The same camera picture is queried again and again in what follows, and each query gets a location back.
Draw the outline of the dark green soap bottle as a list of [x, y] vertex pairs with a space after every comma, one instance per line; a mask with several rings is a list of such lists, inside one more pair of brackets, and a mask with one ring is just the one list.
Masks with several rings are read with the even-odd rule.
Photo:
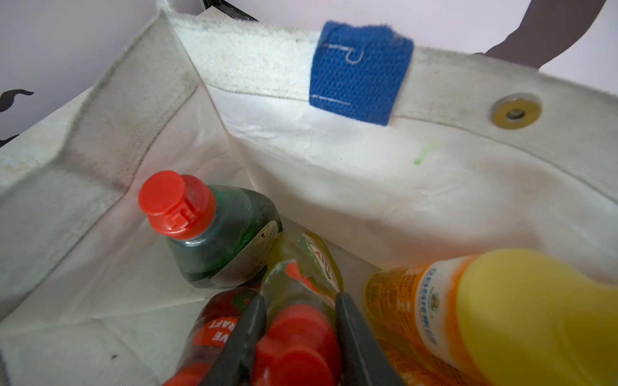
[[207, 185], [172, 170], [143, 184], [138, 205], [196, 288], [234, 288], [257, 279], [283, 230], [274, 203], [257, 191]]

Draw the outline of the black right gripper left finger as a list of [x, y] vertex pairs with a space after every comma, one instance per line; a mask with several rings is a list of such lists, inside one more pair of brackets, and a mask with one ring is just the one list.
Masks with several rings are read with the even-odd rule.
[[253, 380], [256, 347], [267, 329], [264, 297], [249, 303], [223, 351], [199, 386], [250, 386]]

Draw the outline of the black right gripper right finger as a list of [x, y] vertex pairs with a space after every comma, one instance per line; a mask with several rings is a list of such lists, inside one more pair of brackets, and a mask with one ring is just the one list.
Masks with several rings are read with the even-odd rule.
[[405, 384], [382, 351], [354, 300], [345, 292], [336, 296], [336, 329], [342, 356], [341, 385]]

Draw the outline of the yellow-green soap bottle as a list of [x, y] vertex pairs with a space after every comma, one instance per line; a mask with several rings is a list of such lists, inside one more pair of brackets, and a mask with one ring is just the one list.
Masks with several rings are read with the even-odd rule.
[[257, 342], [254, 385], [338, 385], [341, 349], [336, 296], [344, 283], [325, 242], [306, 230], [284, 231], [273, 244], [260, 294], [266, 333]]

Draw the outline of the red liquid soap bottle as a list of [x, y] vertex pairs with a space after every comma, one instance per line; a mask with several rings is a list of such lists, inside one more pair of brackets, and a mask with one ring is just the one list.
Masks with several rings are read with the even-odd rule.
[[205, 305], [186, 340], [175, 374], [165, 386], [197, 386], [208, 374], [251, 300], [257, 286], [216, 294]]

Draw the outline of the white canvas shopping bag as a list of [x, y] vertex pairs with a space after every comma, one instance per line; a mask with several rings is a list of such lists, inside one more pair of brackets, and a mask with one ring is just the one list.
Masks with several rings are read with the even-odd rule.
[[617, 98], [479, 55], [415, 48], [386, 125], [317, 108], [349, 50], [162, 9], [84, 93], [1, 150], [1, 382], [160, 385], [211, 295], [138, 208], [176, 170], [270, 197], [368, 265], [530, 248], [617, 280]]

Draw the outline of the orange dish soap bottle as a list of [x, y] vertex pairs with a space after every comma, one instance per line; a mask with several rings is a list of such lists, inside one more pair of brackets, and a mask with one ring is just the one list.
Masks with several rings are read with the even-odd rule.
[[406, 356], [397, 347], [389, 344], [384, 339], [378, 339], [378, 344], [383, 350], [389, 363], [395, 371], [401, 376], [406, 385], [420, 386], [444, 386], [455, 385], [445, 377], [438, 376], [424, 368], [421, 364]]
[[531, 249], [380, 271], [381, 339], [453, 385], [614, 385], [617, 288]]

